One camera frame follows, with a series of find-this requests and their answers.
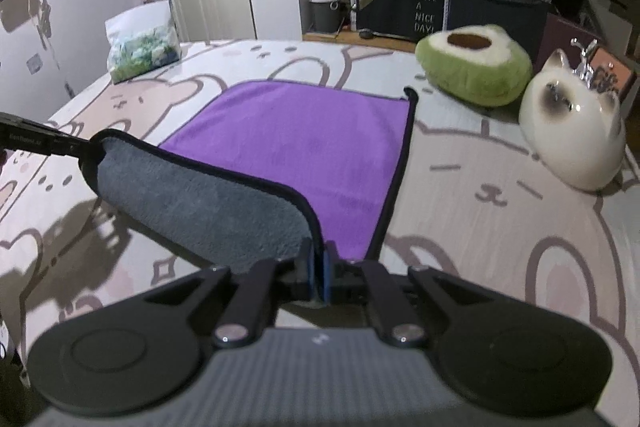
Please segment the silver figurine with orange box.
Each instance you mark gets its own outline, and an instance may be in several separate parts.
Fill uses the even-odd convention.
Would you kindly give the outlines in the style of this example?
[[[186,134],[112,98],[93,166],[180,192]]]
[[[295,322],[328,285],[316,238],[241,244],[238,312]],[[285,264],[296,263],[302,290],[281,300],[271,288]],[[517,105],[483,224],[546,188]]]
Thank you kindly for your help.
[[[636,73],[610,51],[593,39],[584,46],[577,38],[570,39],[570,45],[580,49],[579,65],[574,74],[589,89],[599,93],[615,92],[624,101],[636,80]]]

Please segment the tissue pack with green print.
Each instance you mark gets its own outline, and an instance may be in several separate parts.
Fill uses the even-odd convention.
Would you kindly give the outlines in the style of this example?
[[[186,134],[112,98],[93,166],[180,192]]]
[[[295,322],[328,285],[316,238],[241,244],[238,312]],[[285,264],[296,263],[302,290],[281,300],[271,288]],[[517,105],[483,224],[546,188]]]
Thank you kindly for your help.
[[[145,3],[105,22],[110,50],[106,67],[117,84],[181,58],[177,28],[168,0]]]

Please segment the white kitchen cabinet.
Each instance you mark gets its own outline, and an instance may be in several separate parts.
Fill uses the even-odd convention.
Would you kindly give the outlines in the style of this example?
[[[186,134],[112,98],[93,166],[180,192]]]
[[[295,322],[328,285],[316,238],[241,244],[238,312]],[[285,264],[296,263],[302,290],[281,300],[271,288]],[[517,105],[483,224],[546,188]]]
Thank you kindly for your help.
[[[169,0],[182,42],[255,39],[250,0]]]

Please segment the black have a nice day cloth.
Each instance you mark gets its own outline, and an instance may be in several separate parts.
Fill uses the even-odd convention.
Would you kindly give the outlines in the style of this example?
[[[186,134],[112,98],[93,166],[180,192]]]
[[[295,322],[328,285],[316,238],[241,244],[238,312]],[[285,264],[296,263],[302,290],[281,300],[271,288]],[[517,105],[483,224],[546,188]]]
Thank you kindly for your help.
[[[418,42],[444,24],[445,0],[358,0],[357,27]]]

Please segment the purple and grey towel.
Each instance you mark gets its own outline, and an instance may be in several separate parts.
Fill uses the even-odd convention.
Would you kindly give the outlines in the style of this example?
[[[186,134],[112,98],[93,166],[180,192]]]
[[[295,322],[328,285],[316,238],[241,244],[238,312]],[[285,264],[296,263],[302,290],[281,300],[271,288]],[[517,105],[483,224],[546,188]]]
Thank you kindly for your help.
[[[198,263],[320,268],[378,252],[407,164],[418,97],[291,81],[237,84],[153,146],[96,134],[80,168],[105,202]]]

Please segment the dark blue chair back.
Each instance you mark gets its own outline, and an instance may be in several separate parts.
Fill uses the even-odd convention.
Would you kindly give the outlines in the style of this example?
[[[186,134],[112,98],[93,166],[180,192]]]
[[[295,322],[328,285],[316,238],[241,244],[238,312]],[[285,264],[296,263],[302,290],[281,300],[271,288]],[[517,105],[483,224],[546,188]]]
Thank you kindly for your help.
[[[500,26],[535,61],[547,14],[547,5],[537,0],[449,0],[447,28]]]

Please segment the white ceramic cat figurine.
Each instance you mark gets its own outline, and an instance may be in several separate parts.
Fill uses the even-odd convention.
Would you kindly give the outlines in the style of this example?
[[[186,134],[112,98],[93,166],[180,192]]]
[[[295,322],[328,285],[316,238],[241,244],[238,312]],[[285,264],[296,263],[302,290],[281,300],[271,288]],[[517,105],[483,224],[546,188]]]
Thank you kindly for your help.
[[[622,167],[626,131],[620,99],[613,91],[590,88],[561,49],[530,80],[518,123],[544,165],[578,190],[601,190]]]

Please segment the dark trash bin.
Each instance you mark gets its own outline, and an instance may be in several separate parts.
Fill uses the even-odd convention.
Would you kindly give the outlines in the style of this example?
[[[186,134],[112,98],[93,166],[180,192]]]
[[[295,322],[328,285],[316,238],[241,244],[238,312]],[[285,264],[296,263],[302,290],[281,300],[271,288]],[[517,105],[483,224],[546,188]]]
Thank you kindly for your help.
[[[344,23],[343,0],[309,0],[312,29],[319,34],[336,34]]]

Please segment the avocado plush pillow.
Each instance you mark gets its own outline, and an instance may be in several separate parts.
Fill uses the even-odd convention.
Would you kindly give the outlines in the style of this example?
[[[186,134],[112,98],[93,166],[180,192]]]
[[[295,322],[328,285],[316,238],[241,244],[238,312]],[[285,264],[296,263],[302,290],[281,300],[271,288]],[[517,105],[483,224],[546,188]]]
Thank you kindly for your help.
[[[418,42],[416,59],[435,87],[484,107],[514,102],[533,77],[527,52],[493,24],[434,32]]]

